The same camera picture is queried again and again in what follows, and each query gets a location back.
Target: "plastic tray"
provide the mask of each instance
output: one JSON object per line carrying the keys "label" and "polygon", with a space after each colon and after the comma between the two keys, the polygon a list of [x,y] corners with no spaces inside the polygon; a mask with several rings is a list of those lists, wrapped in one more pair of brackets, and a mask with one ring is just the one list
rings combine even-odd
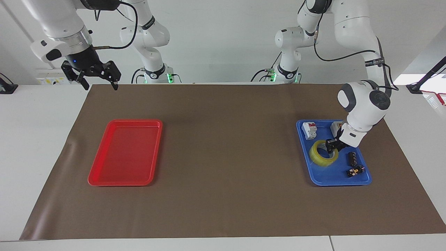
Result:
{"label": "plastic tray", "polygon": [[88,176],[93,186],[145,186],[155,174],[162,122],[108,123]]}
{"label": "plastic tray", "polygon": [[[317,137],[313,140],[305,140],[305,135],[302,131],[302,123],[314,122],[318,128]],[[367,168],[364,157],[359,148],[347,147],[339,152],[339,158],[328,167],[321,167],[315,164],[309,156],[310,148],[317,140],[326,140],[333,138],[330,126],[334,121],[340,120],[299,120],[296,124],[299,139],[304,150],[305,161],[310,173],[311,180],[318,186],[362,186],[369,185],[372,182],[372,176]],[[347,170],[352,167],[348,164],[348,153],[355,152],[358,159],[358,164],[365,167],[365,172],[349,178],[346,174]]]}

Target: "brown mat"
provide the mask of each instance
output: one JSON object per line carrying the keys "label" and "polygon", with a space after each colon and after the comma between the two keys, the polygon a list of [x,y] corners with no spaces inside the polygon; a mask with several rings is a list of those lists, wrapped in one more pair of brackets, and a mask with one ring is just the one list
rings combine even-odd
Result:
{"label": "brown mat", "polygon": [[[21,240],[445,233],[386,123],[363,140],[373,182],[316,187],[295,123],[339,119],[338,85],[94,85]],[[164,122],[148,187],[87,177],[107,123]]]}

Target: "yellow tape roll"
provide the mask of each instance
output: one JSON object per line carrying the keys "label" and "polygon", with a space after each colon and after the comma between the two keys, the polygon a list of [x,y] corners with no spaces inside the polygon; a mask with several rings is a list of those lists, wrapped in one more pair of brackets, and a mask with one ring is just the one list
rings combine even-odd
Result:
{"label": "yellow tape roll", "polygon": [[318,140],[310,149],[310,159],[318,166],[328,167],[333,164],[339,157],[338,150],[333,151],[330,154],[330,158],[324,158],[318,153],[318,148],[327,151],[325,146],[325,140]]}

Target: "red tray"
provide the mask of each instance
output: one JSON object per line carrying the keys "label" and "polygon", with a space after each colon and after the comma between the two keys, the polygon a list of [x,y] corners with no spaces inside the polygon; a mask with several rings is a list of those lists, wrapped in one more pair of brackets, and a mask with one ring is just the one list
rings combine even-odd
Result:
{"label": "red tray", "polygon": [[163,124],[160,120],[108,123],[88,176],[92,186],[145,186],[155,174]]}

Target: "white table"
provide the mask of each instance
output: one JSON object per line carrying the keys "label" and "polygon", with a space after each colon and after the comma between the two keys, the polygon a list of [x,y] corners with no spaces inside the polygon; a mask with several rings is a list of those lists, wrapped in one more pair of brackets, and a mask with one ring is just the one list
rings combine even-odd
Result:
{"label": "white table", "polygon": [[[87,92],[78,85],[20,86],[13,95],[0,96],[0,240],[18,240],[86,96]],[[410,95],[405,88],[393,94],[385,120],[445,220],[444,121],[422,95]],[[60,250],[61,247],[64,250],[443,251],[446,234],[0,243],[0,250]]]}

